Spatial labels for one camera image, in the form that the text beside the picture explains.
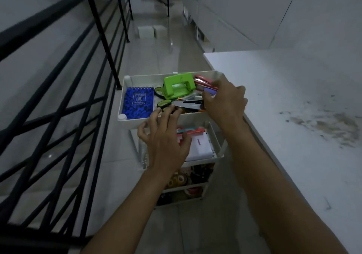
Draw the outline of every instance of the white table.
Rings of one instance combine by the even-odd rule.
[[[346,249],[362,253],[361,85],[295,50],[204,57],[246,87],[245,114],[275,163]]]

